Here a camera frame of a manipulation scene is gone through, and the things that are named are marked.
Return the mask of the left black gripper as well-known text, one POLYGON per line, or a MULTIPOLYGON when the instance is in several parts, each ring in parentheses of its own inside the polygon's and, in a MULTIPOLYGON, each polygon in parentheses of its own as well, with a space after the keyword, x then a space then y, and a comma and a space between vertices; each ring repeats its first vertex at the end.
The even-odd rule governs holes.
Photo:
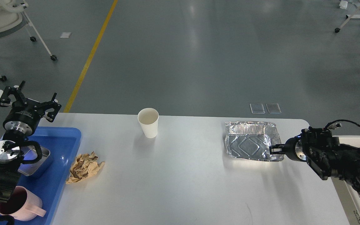
POLYGON ((11 107, 11 111, 4 120, 3 127, 6 131, 16 130, 24 135, 33 135, 41 118, 52 123, 62 105, 56 100, 56 92, 50 101, 29 103, 22 93, 25 84, 26 81, 22 81, 17 87, 5 87, 0 97, 0 107, 11 107))

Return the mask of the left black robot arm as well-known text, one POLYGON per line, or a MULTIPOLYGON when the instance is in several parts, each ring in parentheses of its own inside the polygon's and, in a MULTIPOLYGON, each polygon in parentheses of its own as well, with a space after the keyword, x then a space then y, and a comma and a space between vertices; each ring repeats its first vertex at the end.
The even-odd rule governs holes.
POLYGON ((3 121, 5 133, 0 140, 0 203, 12 198, 22 175, 38 178, 53 162, 51 151, 29 137, 42 118, 55 120, 61 104, 56 93, 46 102, 26 98, 22 93, 24 84, 22 81, 18 86, 6 86, 0 97, 0 107, 11 108, 3 121))

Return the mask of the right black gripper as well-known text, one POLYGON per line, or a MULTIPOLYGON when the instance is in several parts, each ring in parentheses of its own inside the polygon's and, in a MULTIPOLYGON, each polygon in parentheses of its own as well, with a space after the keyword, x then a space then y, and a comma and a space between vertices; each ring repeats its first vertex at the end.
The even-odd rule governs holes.
POLYGON ((306 162, 306 155, 300 137, 293 137, 285 144, 275 144, 269 146, 270 154, 286 154, 293 161, 306 162))

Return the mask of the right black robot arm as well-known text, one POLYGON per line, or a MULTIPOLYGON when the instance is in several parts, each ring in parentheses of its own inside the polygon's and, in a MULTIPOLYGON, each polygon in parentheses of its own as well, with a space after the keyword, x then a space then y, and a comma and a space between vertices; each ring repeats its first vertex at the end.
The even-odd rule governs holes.
MULTIPOLYGON (((293 161, 306 162, 321 178, 338 178, 360 195, 360 147, 343 144, 332 130, 341 127, 342 119, 331 121, 322 128, 308 127, 284 144, 269 146, 271 155, 286 155, 293 161)), ((356 125, 354 121, 346 122, 356 125)))

